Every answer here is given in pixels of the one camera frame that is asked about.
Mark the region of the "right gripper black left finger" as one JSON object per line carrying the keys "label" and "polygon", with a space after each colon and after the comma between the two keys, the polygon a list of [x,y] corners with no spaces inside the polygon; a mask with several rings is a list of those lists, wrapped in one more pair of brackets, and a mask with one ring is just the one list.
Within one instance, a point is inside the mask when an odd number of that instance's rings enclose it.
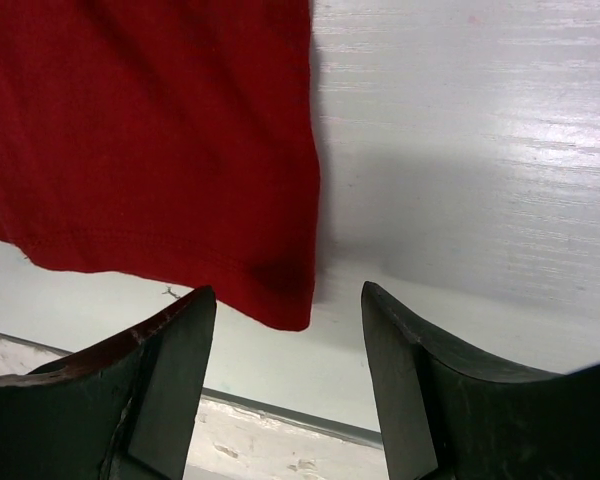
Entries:
{"label": "right gripper black left finger", "polygon": [[181,479],[216,296],[200,287],[147,320],[25,375],[0,376],[0,479]]}

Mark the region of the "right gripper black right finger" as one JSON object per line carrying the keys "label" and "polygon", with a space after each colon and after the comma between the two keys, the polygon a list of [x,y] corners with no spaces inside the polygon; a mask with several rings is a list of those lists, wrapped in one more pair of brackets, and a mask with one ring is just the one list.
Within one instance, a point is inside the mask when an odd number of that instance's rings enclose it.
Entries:
{"label": "right gripper black right finger", "polygon": [[600,479],[600,364],[531,368],[361,293],[366,354],[393,479]]}

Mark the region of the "dark red t shirt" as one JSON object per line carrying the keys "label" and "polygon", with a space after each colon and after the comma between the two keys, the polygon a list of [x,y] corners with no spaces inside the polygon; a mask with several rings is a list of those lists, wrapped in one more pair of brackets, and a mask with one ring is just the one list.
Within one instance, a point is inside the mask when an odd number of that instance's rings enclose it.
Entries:
{"label": "dark red t shirt", "polygon": [[307,1],[0,1],[0,241],[308,327]]}

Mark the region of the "aluminium table edge rail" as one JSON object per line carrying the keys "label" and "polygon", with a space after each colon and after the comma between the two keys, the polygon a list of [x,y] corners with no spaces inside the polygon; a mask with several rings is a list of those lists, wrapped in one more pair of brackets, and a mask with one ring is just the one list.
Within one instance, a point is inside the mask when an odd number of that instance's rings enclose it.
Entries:
{"label": "aluminium table edge rail", "polygon": [[[45,354],[53,354],[56,357],[65,357],[71,355],[70,351],[40,344],[37,342],[13,337],[0,333],[0,341],[17,344],[28,347],[35,351]],[[246,399],[233,394],[220,392],[204,387],[202,397],[217,403],[226,403],[234,405],[250,412],[258,412],[267,418],[276,418],[285,423],[303,427],[308,430],[321,432],[329,436],[342,438],[353,443],[367,445],[375,448],[382,448],[381,434],[377,431],[341,423],[334,420],[309,415],[295,410],[286,409],[279,406],[270,405],[256,400]]]}

